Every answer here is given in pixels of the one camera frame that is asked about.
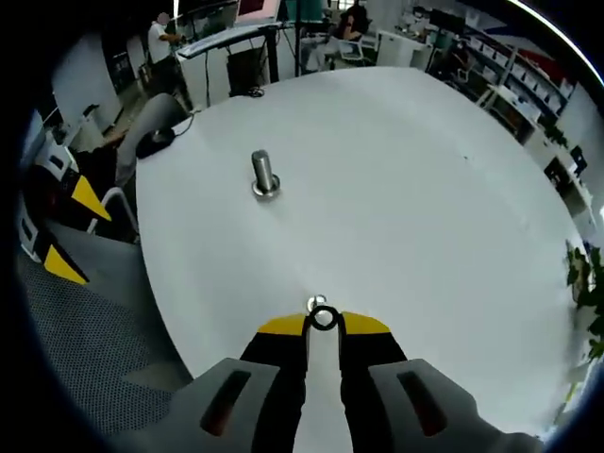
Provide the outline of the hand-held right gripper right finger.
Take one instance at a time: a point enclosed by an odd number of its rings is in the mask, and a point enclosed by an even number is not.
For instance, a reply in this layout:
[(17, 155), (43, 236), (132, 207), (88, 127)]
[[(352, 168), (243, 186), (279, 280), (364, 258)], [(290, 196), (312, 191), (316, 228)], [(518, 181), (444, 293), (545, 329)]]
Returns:
[(538, 439), (485, 421), (475, 398), (422, 359), (408, 359), (379, 320), (338, 320), (341, 399), (356, 452), (540, 452)]

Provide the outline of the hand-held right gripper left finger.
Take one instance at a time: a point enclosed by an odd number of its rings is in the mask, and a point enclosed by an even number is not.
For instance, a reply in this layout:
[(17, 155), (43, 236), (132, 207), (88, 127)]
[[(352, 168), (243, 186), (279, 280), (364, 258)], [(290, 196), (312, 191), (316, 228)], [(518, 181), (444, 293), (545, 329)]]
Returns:
[(306, 398), (309, 318), (259, 327), (226, 358), (174, 393), (166, 414), (114, 436), (115, 452), (291, 452)]

